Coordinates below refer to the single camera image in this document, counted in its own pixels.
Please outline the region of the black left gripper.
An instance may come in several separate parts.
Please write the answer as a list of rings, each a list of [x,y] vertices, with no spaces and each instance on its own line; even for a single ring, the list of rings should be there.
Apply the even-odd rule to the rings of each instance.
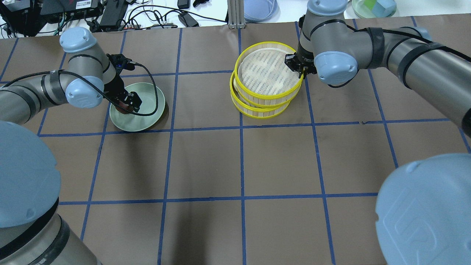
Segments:
[[[124,81],[120,76],[123,70],[135,70],[136,64],[123,54],[106,54],[106,56],[109,59],[110,65],[112,65],[116,71],[111,82],[106,84],[107,98],[111,100],[111,103],[115,107],[119,107],[120,105],[129,105],[133,107],[133,112],[139,112],[142,104],[140,96],[136,92],[128,92],[125,89]]]

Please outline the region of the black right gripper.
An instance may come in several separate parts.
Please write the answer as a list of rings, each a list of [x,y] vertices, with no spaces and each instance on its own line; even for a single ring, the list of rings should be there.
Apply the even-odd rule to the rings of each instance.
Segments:
[[[287,54],[284,63],[291,71],[298,73],[298,78],[305,78],[308,74],[318,74],[312,52]]]

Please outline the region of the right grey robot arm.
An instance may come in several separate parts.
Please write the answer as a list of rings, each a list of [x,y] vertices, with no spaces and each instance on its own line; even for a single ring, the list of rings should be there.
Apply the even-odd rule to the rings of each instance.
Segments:
[[[416,25],[299,22],[334,265],[470,264],[470,60]]]

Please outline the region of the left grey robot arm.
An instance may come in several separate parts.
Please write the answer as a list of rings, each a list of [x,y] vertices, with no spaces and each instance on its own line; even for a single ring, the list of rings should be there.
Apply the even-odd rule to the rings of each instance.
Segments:
[[[90,30],[74,27],[59,39],[66,70],[25,75],[1,86],[1,264],[100,265],[101,260],[58,212],[57,160],[25,124],[65,104],[91,109],[103,100],[138,114],[141,100],[120,78],[123,55],[106,55]]]

